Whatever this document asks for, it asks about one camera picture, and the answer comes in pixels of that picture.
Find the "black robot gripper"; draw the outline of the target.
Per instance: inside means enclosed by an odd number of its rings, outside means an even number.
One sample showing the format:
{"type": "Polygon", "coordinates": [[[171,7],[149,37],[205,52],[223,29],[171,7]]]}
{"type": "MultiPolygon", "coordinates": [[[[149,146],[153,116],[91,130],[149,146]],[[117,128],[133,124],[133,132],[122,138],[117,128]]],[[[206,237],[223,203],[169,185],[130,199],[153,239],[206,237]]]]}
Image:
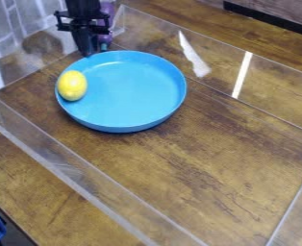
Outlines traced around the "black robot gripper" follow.
{"type": "Polygon", "coordinates": [[[99,0],[66,0],[66,4],[67,10],[54,13],[58,30],[74,32],[79,51],[90,57],[98,50],[96,34],[107,35],[111,32],[111,15],[102,11],[99,0]]]}

